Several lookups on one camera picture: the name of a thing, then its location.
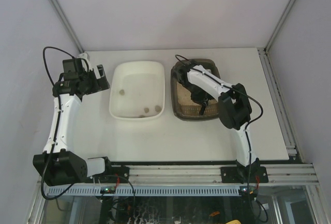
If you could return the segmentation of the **black slotted litter scoop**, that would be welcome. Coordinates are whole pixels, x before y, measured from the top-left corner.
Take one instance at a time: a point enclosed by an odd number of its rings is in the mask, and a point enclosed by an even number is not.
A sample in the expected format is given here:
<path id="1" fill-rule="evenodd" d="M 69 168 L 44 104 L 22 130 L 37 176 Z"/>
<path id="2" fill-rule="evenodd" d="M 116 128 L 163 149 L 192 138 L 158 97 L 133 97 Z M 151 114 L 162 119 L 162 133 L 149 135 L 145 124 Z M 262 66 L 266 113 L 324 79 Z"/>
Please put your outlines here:
<path id="1" fill-rule="evenodd" d="M 206 107 L 209 105 L 209 100 L 204 99 L 202 101 L 199 101 L 198 104 L 201 106 L 200 111 L 199 111 L 199 116 L 203 116 L 205 113 Z"/>

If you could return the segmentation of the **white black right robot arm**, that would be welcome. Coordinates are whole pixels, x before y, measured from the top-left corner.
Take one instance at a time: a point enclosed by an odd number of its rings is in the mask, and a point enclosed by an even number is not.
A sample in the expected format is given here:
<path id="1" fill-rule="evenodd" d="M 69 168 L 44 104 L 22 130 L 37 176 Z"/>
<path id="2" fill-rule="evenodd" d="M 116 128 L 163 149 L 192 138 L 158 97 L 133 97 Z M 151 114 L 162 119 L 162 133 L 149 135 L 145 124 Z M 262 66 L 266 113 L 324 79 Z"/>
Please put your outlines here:
<path id="1" fill-rule="evenodd" d="M 248 96 L 245 87 L 227 83 L 208 72 L 202 65 L 184 64 L 173 68 L 171 75 L 191 93 L 191 100 L 200 105 L 203 114 L 210 100 L 218 104 L 218 116 L 224 127 L 234 130 L 236 141 L 236 162 L 248 167 L 257 161 L 250 141 L 252 119 L 250 101 L 259 104 Z"/>

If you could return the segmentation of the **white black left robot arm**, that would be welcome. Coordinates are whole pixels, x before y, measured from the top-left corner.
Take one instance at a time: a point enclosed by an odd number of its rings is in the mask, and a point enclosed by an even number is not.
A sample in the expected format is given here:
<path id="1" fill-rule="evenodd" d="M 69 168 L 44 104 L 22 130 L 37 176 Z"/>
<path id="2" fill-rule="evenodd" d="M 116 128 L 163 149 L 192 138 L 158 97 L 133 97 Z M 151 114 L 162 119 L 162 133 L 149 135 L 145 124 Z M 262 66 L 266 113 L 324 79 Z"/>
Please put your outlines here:
<path id="1" fill-rule="evenodd" d="M 54 114 L 47 143 L 33 157 L 33 166 L 48 186 L 83 183 L 106 171 L 107 157 L 84 159 L 74 152 L 74 128 L 84 96 L 108 90 L 102 65 L 92 66 L 87 53 L 63 61 L 54 84 Z"/>

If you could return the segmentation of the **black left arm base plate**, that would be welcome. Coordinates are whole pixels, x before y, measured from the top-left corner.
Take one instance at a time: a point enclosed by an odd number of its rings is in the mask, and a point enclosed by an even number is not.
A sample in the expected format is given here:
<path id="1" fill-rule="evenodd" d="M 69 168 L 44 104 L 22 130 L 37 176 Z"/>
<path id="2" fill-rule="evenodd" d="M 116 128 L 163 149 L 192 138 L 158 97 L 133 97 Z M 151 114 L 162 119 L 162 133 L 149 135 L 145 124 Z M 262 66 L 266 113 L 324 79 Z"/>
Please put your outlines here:
<path id="1" fill-rule="evenodd" d="M 118 181 L 120 183 L 127 183 L 130 175 L 130 168 L 127 166 L 113 166 L 106 168 L 105 172 L 101 174 L 88 177 L 85 183 L 110 183 L 115 184 Z"/>

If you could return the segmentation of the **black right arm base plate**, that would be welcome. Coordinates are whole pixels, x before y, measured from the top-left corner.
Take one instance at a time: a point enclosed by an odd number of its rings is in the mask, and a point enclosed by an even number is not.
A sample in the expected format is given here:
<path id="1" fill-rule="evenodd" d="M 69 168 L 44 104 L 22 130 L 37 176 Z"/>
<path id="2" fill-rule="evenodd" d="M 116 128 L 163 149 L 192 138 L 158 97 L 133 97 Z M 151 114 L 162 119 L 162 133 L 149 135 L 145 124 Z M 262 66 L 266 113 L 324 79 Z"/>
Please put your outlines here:
<path id="1" fill-rule="evenodd" d="M 221 167 L 220 175 L 223 183 L 268 183 L 265 167 L 239 168 L 238 166 Z"/>

